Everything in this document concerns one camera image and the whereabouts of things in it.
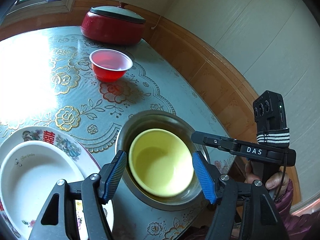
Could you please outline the right hand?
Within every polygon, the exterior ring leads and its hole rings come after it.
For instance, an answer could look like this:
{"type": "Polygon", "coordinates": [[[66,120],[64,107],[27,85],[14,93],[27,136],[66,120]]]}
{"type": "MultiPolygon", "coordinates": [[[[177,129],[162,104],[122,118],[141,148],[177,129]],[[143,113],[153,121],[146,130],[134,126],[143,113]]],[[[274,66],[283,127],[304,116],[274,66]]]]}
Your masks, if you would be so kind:
{"type": "MultiPolygon", "coordinates": [[[[245,175],[246,180],[245,183],[252,184],[255,180],[260,180],[260,177],[255,175],[252,171],[252,165],[251,161],[248,161],[245,165],[245,175]]],[[[274,196],[274,199],[276,199],[276,196],[280,197],[283,195],[287,189],[287,186],[289,184],[289,175],[287,173],[283,173],[282,171],[279,171],[272,175],[267,182],[265,183],[265,187],[268,190],[275,190],[276,195],[274,196]]]]}

